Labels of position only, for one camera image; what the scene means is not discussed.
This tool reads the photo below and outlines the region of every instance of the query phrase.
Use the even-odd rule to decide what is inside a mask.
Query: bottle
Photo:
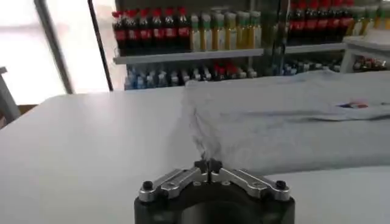
[[[161,49],[165,46],[165,34],[163,22],[161,20],[161,8],[153,10],[152,28],[154,47]]]
[[[197,15],[191,15],[191,50],[194,52],[200,51],[200,31],[199,31],[199,19]]]
[[[184,7],[179,7],[179,46],[182,50],[190,49],[190,24]]]
[[[167,8],[165,10],[165,42],[166,46],[170,49],[177,47],[177,28],[173,18],[173,8]]]
[[[305,27],[305,9],[306,2],[304,0],[300,0],[298,3],[298,9],[295,11],[294,15],[294,35],[296,44],[302,44],[303,28]]]
[[[124,49],[126,48],[126,31],[122,25],[121,15],[122,12],[112,12],[112,16],[114,17],[112,29],[114,30],[116,43],[118,44],[119,51],[122,55]]]
[[[152,47],[152,29],[149,24],[149,14],[148,9],[141,10],[141,19],[140,19],[140,34],[141,34],[141,43],[142,47],[150,49]]]
[[[303,28],[305,43],[314,43],[318,23],[318,0],[311,0],[305,12],[305,27]]]
[[[342,17],[341,3],[342,0],[333,0],[332,7],[329,10],[326,39],[331,43],[338,41],[338,29],[340,25],[340,19]]]
[[[226,49],[237,49],[237,27],[236,27],[236,14],[227,13],[227,28],[226,28]]]
[[[342,39],[347,35],[349,27],[353,23],[352,7],[353,0],[346,0],[344,7],[341,10],[341,19],[338,29],[338,41],[342,41]]]
[[[363,31],[363,22],[364,22],[364,7],[356,6],[353,9],[353,26],[351,27],[350,34],[351,36],[359,36]]]
[[[225,49],[226,31],[224,27],[224,15],[215,14],[215,24],[213,29],[213,50],[222,51]]]
[[[200,45],[202,46],[202,51],[212,51],[213,50],[213,36],[210,29],[211,17],[209,14],[202,14],[202,30],[200,31]]]
[[[376,14],[376,5],[370,5],[366,8],[366,19],[363,21],[363,28],[360,35],[367,35],[368,31],[374,28]]]
[[[329,21],[329,6],[330,0],[321,0],[320,6],[317,12],[317,26],[315,31],[315,41],[316,43],[326,42],[327,36],[327,26]]]
[[[295,42],[295,12],[297,10],[297,4],[295,2],[290,3],[290,11],[288,13],[288,31],[287,31],[287,45],[293,45]]]
[[[256,11],[250,13],[248,47],[252,49],[261,48],[260,15],[261,13]]]

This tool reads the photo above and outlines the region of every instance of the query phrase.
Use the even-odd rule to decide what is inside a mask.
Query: red bottle label
[[[129,30],[129,39],[130,40],[139,40],[140,32],[138,30]]]
[[[164,29],[154,29],[153,30],[153,36],[156,39],[162,39],[164,38]]]
[[[126,40],[126,33],[124,30],[117,30],[114,32],[116,40]]]
[[[306,28],[310,30],[314,30],[317,26],[317,20],[316,19],[310,19],[306,21]]]
[[[327,19],[320,19],[317,23],[317,28],[319,29],[324,29],[328,25],[328,20]]]
[[[328,27],[337,28],[340,24],[340,19],[331,19],[328,23]]]
[[[349,25],[352,23],[352,18],[343,18],[340,20],[340,25],[344,27],[349,27]]]
[[[188,27],[179,28],[179,36],[180,37],[189,37],[190,36],[190,29]]]
[[[151,30],[141,30],[141,39],[150,39],[152,38]]]
[[[303,30],[304,27],[305,27],[305,21],[294,22],[294,30]]]
[[[165,36],[172,38],[177,36],[177,30],[175,28],[166,28],[165,29]]]

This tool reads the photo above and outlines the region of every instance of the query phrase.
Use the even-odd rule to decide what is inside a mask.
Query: store shelf
[[[308,52],[322,52],[322,51],[340,51],[346,48],[345,43],[334,44],[312,44],[300,46],[286,47],[286,54],[308,53]]]
[[[190,52],[178,54],[157,54],[157,55],[140,55],[116,57],[114,62],[117,65],[156,63],[166,61],[191,61],[212,58],[236,58],[251,57],[263,55],[263,49],[242,49],[232,51],[208,51],[208,52]]]

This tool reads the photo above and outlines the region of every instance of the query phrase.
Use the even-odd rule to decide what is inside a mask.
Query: plastic bottle
[[[177,48],[177,27],[173,18],[173,8],[165,10],[165,43],[170,49]]]
[[[250,13],[250,26],[248,33],[248,47],[261,48],[261,25],[260,12],[253,11]]]
[[[190,23],[186,17],[186,10],[184,7],[179,7],[179,46],[183,50],[190,49]]]
[[[149,9],[141,10],[141,19],[140,19],[140,34],[142,47],[150,49],[152,47],[152,29],[149,24]]]
[[[202,30],[200,31],[200,45],[202,46],[202,51],[212,51],[213,50],[213,35],[210,29],[211,17],[209,14],[202,14]]]
[[[194,52],[200,51],[200,31],[199,31],[199,19],[197,15],[191,15],[191,50]]]
[[[353,23],[352,7],[353,0],[346,0],[344,7],[341,10],[341,19],[338,29],[338,41],[342,41],[342,39],[347,35],[349,27]]]
[[[305,42],[314,43],[318,23],[318,0],[311,0],[310,6],[305,12],[305,19],[305,27],[303,28]]]
[[[329,10],[329,21],[327,26],[327,41],[338,41],[338,29],[340,25],[340,19],[342,17],[341,10],[342,0],[333,0],[332,7]]]
[[[161,20],[161,9],[153,10],[153,18],[152,18],[152,28],[153,28],[153,42],[154,47],[163,48],[165,46],[165,34],[163,21]]]
[[[114,30],[114,35],[119,50],[123,51],[126,48],[126,31],[122,25],[121,15],[121,12],[112,12],[112,16],[114,17],[112,29]]]
[[[227,27],[226,27],[226,49],[237,49],[237,27],[236,27],[236,14],[227,13]]]
[[[363,21],[363,28],[360,35],[367,35],[368,31],[374,28],[377,8],[376,5],[366,7],[366,19]]]
[[[221,51],[225,49],[226,31],[224,27],[224,15],[215,14],[215,24],[213,29],[213,50]]]
[[[316,43],[326,42],[327,26],[329,21],[329,6],[330,0],[321,0],[320,6],[317,12],[318,23],[315,31]]]

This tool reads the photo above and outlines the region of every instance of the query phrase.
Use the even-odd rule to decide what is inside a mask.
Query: screw head
[[[275,183],[275,186],[278,190],[285,190],[287,188],[287,184],[286,182],[282,181],[282,180],[278,180],[276,181]]]
[[[151,182],[151,181],[145,181],[145,182],[142,184],[142,188],[143,188],[145,191],[151,191],[151,190],[153,190],[153,182]]]

